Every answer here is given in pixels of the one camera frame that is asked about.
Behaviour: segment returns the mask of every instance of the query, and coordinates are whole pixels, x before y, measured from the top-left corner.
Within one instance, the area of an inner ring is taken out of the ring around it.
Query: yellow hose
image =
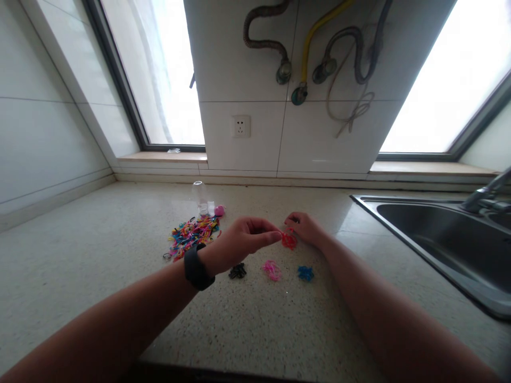
[[[309,61],[309,46],[310,41],[312,40],[312,36],[319,27],[323,26],[330,20],[332,20],[334,17],[339,15],[341,12],[344,12],[351,4],[353,3],[353,0],[345,0],[341,4],[339,4],[337,7],[330,10],[326,15],[324,15],[321,19],[316,21],[316,23],[312,26],[312,28],[309,30],[309,33],[307,34],[307,38],[305,39],[305,44],[303,45],[303,56],[302,56],[302,79],[301,82],[307,82],[307,63]]]

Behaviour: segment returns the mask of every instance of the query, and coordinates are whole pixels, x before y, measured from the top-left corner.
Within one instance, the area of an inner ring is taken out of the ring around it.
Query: window
[[[143,150],[204,152],[183,0],[84,0]]]
[[[456,3],[378,159],[462,155],[509,100],[510,12],[507,0]]]

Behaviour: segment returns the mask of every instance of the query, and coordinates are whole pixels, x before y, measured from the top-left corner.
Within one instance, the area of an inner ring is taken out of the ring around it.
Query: window frame
[[[378,153],[377,161],[458,162],[479,135],[511,100],[511,70],[498,83],[445,153]]]
[[[121,98],[122,105],[128,116],[129,123],[141,151],[144,152],[166,152],[169,149],[180,149],[182,152],[206,152],[205,145],[186,144],[151,144],[149,136],[144,127],[138,106],[135,102],[129,80],[122,66],[122,61],[117,50],[112,31],[106,19],[105,11],[101,0],[82,0],[90,25],[94,30],[96,39],[100,45],[103,57],[115,83],[117,92]]]

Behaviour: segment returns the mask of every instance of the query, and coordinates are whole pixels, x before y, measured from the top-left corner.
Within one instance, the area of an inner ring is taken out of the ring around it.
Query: forearm
[[[446,328],[330,236],[319,243],[373,357],[397,381],[499,381]]]
[[[69,322],[0,381],[113,381],[196,293],[183,260],[166,266]]]

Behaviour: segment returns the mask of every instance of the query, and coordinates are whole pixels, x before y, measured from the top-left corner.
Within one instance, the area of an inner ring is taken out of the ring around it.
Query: gray hose
[[[341,29],[339,32],[334,34],[328,45],[325,49],[325,56],[330,57],[330,52],[332,50],[333,45],[337,40],[344,36],[352,36],[355,39],[355,79],[357,83],[363,85],[374,73],[376,69],[376,62],[378,61],[378,56],[380,54],[382,40],[383,40],[383,27],[385,26],[385,21],[387,20],[387,15],[389,14],[390,6],[392,5],[392,0],[386,0],[385,5],[383,5],[382,13],[380,14],[380,18],[378,19],[378,25],[376,27],[376,34],[374,36],[373,49],[371,51],[371,59],[369,64],[369,70],[365,76],[362,75],[361,64],[362,64],[362,53],[364,52],[364,38],[362,36],[362,32],[357,27],[347,27]]]
[[[288,62],[287,51],[284,48],[284,45],[279,43],[278,41],[273,40],[251,40],[249,37],[249,29],[250,23],[258,18],[258,17],[270,17],[270,16],[278,16],[285,12],[287,7],[289,6],[290,0],[284,0],[280,4],[275,6],[260,6],[254,8],[252,11],[248,13],[245,18],[245,24],[243,25],[243,41],[248,48],[271,48],[276,49],[282,56],[282,62]]]

